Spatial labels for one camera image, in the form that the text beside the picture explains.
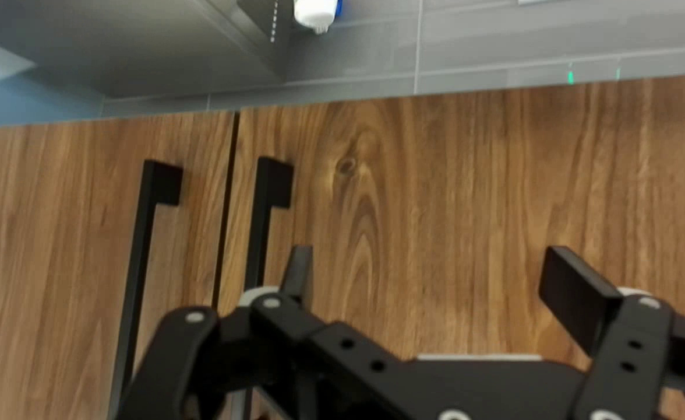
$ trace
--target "screw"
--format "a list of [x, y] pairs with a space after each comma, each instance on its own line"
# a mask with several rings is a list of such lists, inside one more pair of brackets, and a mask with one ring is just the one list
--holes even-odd
[[272, 296], [269, 296], [269, 298], [264, 302], [264, 306], [265, 306], [265, 309], [280, 309], [280, 298], [272, 298]]
[[662, 309], [662, 303], [658, 303], [656, 298], [653, 298], [653, 296], [641, 296], [637, 303], [641, 303], [641, 306], [648, 306], [648, 309]]
[[199, 324], [203, 319], [205, 319], [205, 316], [203, 313], [188, 313], [185, 318], [184, 318], [188, 324]]
[[463, 411], [439, 411], [437, 420], [470, 420]]
[[594, 411], [589, 420], [621, 420], [614, 411]]

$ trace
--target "wooden cabinet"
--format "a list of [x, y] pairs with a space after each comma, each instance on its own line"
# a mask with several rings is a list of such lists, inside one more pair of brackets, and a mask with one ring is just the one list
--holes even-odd
[[212, 303], [233, 115], [0, 129], [0, 417], [105, 417], [145, 159], [184, 169], [159, 207], [139, 353]]
[[258, 157], [296, 165], [268, 282], [315, 245], [311, 310], [400, 358], [584, 367], [536, 296], [547, 245], [685, 313], [685, 79], [241, 113], [222, 313], [241, 290]]

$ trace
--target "wood grain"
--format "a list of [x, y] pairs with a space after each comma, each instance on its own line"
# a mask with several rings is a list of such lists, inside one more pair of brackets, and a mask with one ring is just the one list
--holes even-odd
[[209, 303], [230, 115], [0, 129], [0, 417], [105, 417], [141, 162], [185, 170], [156, 212], [139, 347]]
[[685, 313], [685, 77], [241, 113], [222, 313], [241, 287], [255, 157], [296, 165], [268, 280], [315, 245], [311, 310], [400, 358], [583, 367], [536, 296], [547, 245]]

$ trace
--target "cabinet door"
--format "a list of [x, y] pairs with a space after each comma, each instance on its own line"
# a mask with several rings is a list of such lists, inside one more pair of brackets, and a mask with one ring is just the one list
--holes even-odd
[[0, 129], [0, 417], [107, 417], [145, 159], [184, 169], [159, 207], [137, 347], [212, 303], [230, 115]]
[[547, 245], [685, 313], [685, 79], [245, 113], [222, 313], [241, 290], [258, 157], [296, 165], [265, 280], [291, 245], [315, 245], [311, 310], [400, 358], [584, 367], [538, 302]]

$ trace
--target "black handle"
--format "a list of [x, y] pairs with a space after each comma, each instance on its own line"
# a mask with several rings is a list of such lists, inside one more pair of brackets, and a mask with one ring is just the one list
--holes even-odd
[[123, 313], [118, 322], [118, 340], [117, 340], [117, 354], [113, 354], [110, 417], [117, 416], [118, 399], [132, 378], [139, 303], [141, 303], [141, 290], [147, 280], [156, 206], [159, 204], [178, 206], [178, 192], [182, 192], [182, 169], [168, 165], [161, 162], [141, 163], [139, 199], [137, 199], [132, 245], [131, 245], [131, 267], [128, 267], [128, 280], [125, 280], [125, 298], [123, 298]]
[[269, 212], [272, 207], [291, 207], [291, 190], [293, 165], [265, 157], [255, 162], [245, 290], [264, 284]]

